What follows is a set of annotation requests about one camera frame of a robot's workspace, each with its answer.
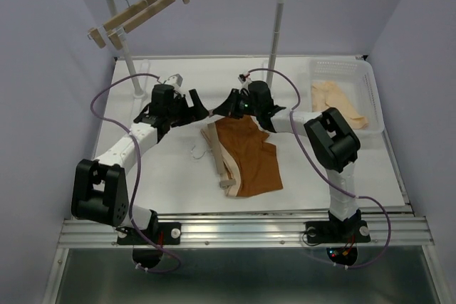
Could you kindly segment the brown underwear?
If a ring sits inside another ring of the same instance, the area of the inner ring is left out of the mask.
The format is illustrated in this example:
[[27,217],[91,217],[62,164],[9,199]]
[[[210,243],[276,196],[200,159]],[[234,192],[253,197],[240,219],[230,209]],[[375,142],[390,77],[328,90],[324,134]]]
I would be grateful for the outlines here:
[[248,198],[283,189],[277,148],[252,117],[223,117],[214,122],[214,129],[226,174],[222,180],[234,181],[224,188],[225,196]]

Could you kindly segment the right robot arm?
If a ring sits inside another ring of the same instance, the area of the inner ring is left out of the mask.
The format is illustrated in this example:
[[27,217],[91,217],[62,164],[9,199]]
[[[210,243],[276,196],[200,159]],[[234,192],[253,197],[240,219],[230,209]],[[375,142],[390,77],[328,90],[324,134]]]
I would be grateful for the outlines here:
[[361,142],[336,108],[294,112],[274,103],[266,82],[254,81],[247,88],[232,89],[212,114],[236,119],[250,115],[267,132],[292,133],[309,140],[315,158],[326,171],[323,180],[329,186],[330,207],[327,220],[305,222],[308,244],[371,241],[354,191],[353,173]]

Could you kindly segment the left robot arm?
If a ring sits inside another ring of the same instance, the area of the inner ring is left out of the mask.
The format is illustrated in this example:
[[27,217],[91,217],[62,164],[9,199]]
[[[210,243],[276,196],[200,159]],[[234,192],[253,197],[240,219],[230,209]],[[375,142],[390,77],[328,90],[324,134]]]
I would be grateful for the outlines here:
[[136,206],[128,192],[127,175],[131,169],[141,170],[141,157],[171,128],[203,120],[208,115],[195,89],[183,95],[173,85],[155,85],[150,102],[125,135],[95,160],[83,159],[77,164],[72,215],[112,226],[142,243],[179,244],[180,223],[161,224],[155,211]]

